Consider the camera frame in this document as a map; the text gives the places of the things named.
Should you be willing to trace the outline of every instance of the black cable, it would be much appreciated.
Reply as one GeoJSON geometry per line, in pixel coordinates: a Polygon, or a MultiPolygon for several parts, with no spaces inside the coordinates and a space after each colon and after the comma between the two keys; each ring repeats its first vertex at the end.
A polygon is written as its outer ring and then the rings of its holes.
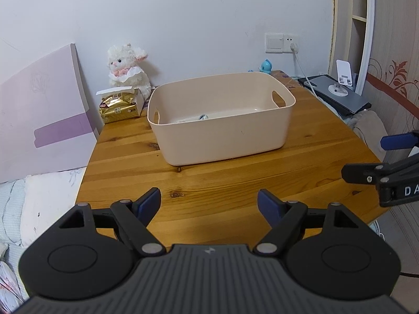
{"type": "Polygon", "coordinates": [[[411,274],[410,272],[400,272],[400,275],[407,278],[419,278],[419,274],[411,274]]]}

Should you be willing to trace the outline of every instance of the wooden tabletop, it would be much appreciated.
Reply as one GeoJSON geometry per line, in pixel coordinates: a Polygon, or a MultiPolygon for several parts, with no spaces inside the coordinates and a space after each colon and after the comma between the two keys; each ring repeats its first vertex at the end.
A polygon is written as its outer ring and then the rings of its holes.
{"type": "Polygon", "coordinates": [[[347,184],[340,175],[345,163],[377,162],[377,158],[309,91],[283,72],[274,76],[297,100],[282,148],[226,161],[170,166],[142,113],[140,118],[104,126],[77,202],[105,208],[158,187],[162,205],[148,229],[165,246],[247,243],[253,247],[270,229],[256,206],[261,188],[312,208],[341,202],[365,222],[377,218],[385,210],[378,206],[375,188],[347,184]]]}

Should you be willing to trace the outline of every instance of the stuffed animal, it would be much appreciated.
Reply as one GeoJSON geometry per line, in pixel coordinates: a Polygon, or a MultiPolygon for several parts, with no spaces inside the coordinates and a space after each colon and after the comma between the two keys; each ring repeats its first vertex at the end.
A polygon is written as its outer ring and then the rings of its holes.
{"type": "Polygon", "coordinates": [[[110,84],[114,87],[133,86],[139,89],[144,100],[147,100],[151,85],[147,74],[140,68],[140,62],[147,56],[145,50],[132,48],[130,43],[108,49],[110,84]]]}

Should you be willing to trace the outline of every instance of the beige plastic bin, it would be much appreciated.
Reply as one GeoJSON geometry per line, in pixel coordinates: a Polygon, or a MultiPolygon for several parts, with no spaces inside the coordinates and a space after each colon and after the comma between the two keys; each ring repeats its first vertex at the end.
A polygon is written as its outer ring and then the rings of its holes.
{"type": "Polygon", "coordinates": [[[163,157],[179,166],[280,148],[294,104],[292,93],[269,74],[224,74],[158,87],[147,118],[163,157]],[[274,103],[273,91],[285,107],[274,103]]]}

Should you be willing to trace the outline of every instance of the purple strip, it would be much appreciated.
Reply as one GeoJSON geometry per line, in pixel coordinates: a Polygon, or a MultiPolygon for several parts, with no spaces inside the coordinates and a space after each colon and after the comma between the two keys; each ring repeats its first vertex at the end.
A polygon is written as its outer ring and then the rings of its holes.
{"type": "Polygon", "coordinates": [[[74,115],[70,118],[54,122],[34,131],[35,147],[58,143],[70,138],[93,132],[93,117],[91,110],[86,113],[74,115]]]}

